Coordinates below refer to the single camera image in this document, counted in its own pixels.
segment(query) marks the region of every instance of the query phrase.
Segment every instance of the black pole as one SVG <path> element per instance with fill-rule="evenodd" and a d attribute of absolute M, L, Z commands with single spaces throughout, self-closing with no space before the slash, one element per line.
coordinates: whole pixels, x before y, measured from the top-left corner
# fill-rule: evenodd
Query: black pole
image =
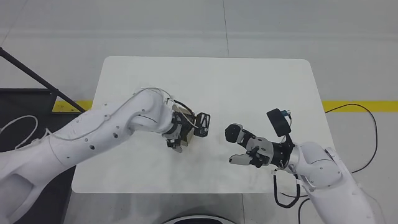
<path fill-rule="evenodd" d="M 9 61 L 11 64 L 13 64 L 15 67 L 21 69 L 23 72 L 25 72 L 28 76 L 32 77 L 35 79 L 37 82 L 48 88 L 52 93 L 58 95 L 61 97 L 63 100 L 74 106 L 77 110 L 81 111 L 82 113 L 85 112 L 85 110 L 79 106 L 76 102 L 74 102 L 72 99 L 70 99 L 68 96 L 64 95 L 60 90 L 56 89 L 53 85 L 48 83 L 46 80 L 44 80 L 40 75 L 36 74 L 33 72 L 30 68 L 26 67 L 22 62 L 18 61 L 15 57 L 7 53 L 2 47 L 0 47 L 0 56 L 2 56 L 4 59 Z"/>

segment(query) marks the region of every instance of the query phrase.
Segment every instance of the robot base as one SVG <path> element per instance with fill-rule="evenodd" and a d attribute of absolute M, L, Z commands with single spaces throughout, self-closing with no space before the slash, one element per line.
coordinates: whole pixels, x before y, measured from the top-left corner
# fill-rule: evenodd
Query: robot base
<path fill-rule="evenodd" d="M 209 215 L 190 215 L 170 220 L 164 224 L 235 224 L 229 220 Z"/>

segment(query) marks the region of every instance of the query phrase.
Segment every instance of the white table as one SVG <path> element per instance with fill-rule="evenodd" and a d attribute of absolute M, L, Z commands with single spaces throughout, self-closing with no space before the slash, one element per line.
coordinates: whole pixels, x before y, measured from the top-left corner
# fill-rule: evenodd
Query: white table
<path fill-rule="evenodd" d="M 240 123 L 257 136 L 280 141 L 266 113 L 291 110 L 294 142 L 333 141 L 310 64 L 306 60 L 191 57 L 108 57 L 93 107 L 126 99 L 139 87 L 167 90 L 194 112 L 211 114 L 206 138 L 194 137 L 181 154 L 155 133 L 131 140 L 79 164 L 76 193 L 266 193 L 271 170 L 228 163 L 246 152 L 225 141 L 224 130 Z M 279 189 L 295 192 L 294 178 L 278 173 Z"/>

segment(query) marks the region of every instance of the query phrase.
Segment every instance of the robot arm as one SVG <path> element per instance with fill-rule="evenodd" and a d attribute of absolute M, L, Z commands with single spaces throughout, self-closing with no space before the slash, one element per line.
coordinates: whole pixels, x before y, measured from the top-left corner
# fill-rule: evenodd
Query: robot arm
<path fill-rule="evenodd" d="M 323 149 L 314 142 L 294 144 L 289 136 L 290 126 L 284 118 L 286 111 L 276 109 L 269 113 L 276 133 L 286 136 L 286 142 L 270 142 L 256 137 L 240 124 L 231 124 L 225 130 L 226 140 L 238 143 L 247 151 L 242 155 L 233 155 L 229 162 L 252 164 L 257 168 L 272 164 L 297 174 L 326 224 L 375 224 L 373 211 L 363 191 L 337 153 L 330 147 Z"/>
<path fill-rule="evenodd" d="M 160 89 L 145 88 L 123 103 L 107 103 L 79 115 L 41 140 L 0 153 L 0 224 L 20 219 L 54 177 L 118 146 L 135 131 L 162 134 L 168 147 L 181 152 L 181 141 L 194 132 L 190 112 L 169 107 Z M 210 120 L 207 114 L 198 116 Z M 206 136 L 208 124 L 197 121 L 195 132 Z"/>

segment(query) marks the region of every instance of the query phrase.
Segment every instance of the gray floor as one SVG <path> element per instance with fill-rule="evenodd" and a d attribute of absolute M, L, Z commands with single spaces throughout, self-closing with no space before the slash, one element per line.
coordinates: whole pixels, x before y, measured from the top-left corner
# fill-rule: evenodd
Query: gray floor
<path fill-rule="evenodd" d="M 398 99 L 398 0 L 0 0 L 0 9 L 1 46 L 74 100 L 93 99 L 109 55 L 304 58 L 323 100 Z M 38 86 L 0 60 L 0 87 Z M 386 167 L 397 148 L 396 116 L 376 114 L 379 153 L 355 175 L 388 224 L 398 220 L 398 176 Z M 374 147 L 371 119 L 331 113 L 328 121 L 348 167 L 364 164 Z M 73 194 L 65 223 L 156 224 L 188 213 L 296 223 L 296 211 L 261 194 Z M 311 203 L 302 218 L 321 223 Z"/>

